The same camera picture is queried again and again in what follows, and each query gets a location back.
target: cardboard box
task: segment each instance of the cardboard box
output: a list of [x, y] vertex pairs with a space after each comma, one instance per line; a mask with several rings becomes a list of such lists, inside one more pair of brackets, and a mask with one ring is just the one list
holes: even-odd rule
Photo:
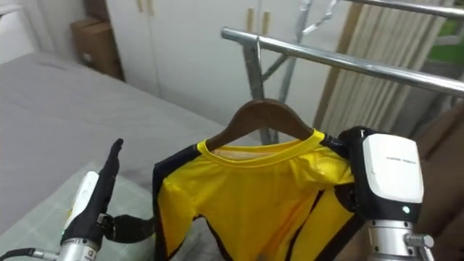
[[123, 70], [111, 25], [95, 18], [71, 24], [75, 48], [82, 62], [106, 75], [123, 80]]
[[86, 14], [102, 21], [109, 21], [107, 3], [105, 0], [84, 0]]

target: black cable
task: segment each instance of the black cable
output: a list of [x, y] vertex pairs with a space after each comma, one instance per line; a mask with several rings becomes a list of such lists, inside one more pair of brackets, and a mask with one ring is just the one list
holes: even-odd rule
[[0, 261], [3, 261], [6, 258], [10, 258], [10, 257], [32, 257], [35, 251], [36, 251], [35, 248], [9, 250], [8, 252], [6, 252], [4, 255], [0, 257]]

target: white wardrobe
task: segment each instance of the white wardrobe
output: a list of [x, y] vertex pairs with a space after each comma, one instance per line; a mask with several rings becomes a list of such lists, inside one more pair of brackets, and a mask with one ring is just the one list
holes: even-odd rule
[[[270, 13], [268, 35], [293, 40], [302, 0], [107, 0], [111, 23], [126, 80], [132, 86], [227, 124], [250, 100], [241, 47], [220, 37], [228, 26], [262, 31], [264, 12]], [[310, 21], [323, 15], [327, 1], [315, 0]], [[349, 5], [341, 3], [335, 18], [309, 35], [304, 44], [334, 51]], [[264, 51], [267, 68], [277, 54]], [[329, 67], [298, 61], [288, 104], [312, 124]], [[277, 98], [284, 68], [265, 83], [266, 96]]]

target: wooden hanger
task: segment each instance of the wooden hanger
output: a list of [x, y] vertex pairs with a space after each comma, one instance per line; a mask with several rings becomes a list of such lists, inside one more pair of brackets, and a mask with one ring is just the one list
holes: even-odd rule
[[240, 107], [228, 126], [206, 141], [206, 147], [209, 151], [219, 149], [260, 128], [271, 128], [302, 141], [313, 133], [287, 105], [274, 99], [257, 99]]

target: metal pole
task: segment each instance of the metal pole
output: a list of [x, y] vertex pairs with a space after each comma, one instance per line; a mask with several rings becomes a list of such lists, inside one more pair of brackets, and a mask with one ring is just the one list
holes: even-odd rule
[[[256, 34], [230, 28], [223, 28], [221, 30], [221, 35], [224, 39], [236, 41], [245, 46], [253, 44], [257, 40]], [[365, 59], [354, 58], [346, 54], [337, 54], [330, 51], [309, 48], [264, 36], [260, 36], [260, 45], [262, 49], [464, 98], [464, 83], [458, 80], [383, 65]]]
[[388, 7], [392, 9], [399, 9], [411, 12], [419, 12], [429, 15], [436, 15], [446, 18], [455, 18], [464, 20], [464, 9], [457, 9], [452, 7], [438, 7], [427, 4], [414, 4], [403, 1], [391, 0], [347, 0], [354, 3], [370, 4], [377, 7]]
[[287, 60], [287, 58], [289, 58], [288, 56], [286, 55], [281, 55], [279, 56], [275, 62], [269, 66], [268, 70], [262, 75], [262, 80], [263, 81], [266, 81], [267, 79], [269, 79], [269, 77], [276, 72], [276, 70]]
[[[264, 88], [262, 86], [262, 72], [260, 64], [260, 54], [254, 46], [244, 46], [244, 58], [246, 73], [253, 99], [264, 99]], [[260, 129], [260, 138], [263, 145], [272, 144], [270, 131], [268, 128]]]
[[[312, 4], [312, 0], [305, 0], [303, 1], [299, 9], [297, 25], [295, 26], [295, 41], [298, 44], [301, 43], [303, 39], [303, 30], [306, 28], [307, 18], [310, 14], [311, 4]], [[287, 56], [282, 54], [277, 59], [277, 62], [280, 60], [285, 61], [286, 58]], [[296, 62], [297, 62], [297, 58], [291, 57], [289, 59], [289, 62], [287, 63], [287, 68], [285, 70], [285, 74], [283, 75], [281, 90], [279, 91], [279, 95], [278, 95], [278, 102], [282, 104], [285, 104], [285, 101], [287, 100], [287, 96], [289, 95], [291, 77], [293, 76], [293, 71], [294, 71]], [[278, 132], [276, 130], [273, 130], [270, 135], [271, 135], [271, 141], [274, 144], [277, 144], [278, 143]]]

